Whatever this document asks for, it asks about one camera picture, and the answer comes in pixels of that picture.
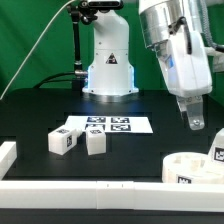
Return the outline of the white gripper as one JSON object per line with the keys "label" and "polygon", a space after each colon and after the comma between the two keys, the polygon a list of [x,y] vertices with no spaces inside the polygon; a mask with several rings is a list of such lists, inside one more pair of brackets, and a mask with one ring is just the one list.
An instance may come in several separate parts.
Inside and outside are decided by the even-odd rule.
{"label": "white gripper", "polygon": [[180,17],[168,26],[169,38],[159,43],[156,56],[168,91],[176,95],[191,130],[205,126],[203,97],[212,90],[212,78],[201,34]]}

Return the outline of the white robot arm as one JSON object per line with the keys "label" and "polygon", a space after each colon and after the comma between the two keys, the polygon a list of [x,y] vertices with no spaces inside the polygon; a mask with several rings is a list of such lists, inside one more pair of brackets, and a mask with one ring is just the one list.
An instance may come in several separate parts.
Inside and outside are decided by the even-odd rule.
{"label": "white robot arm", "polygon": [[[208,0],[139,0],[145,47],[154,51],[168,91],[193,130],[204,127],[203,96],[212,91],[207,56],[224,53],[210,33]],[[87,0],[94,12],[94,60],[83,91],[101,101],[136,94],[129,63],[129,26],[116,10],[122,0]]]}

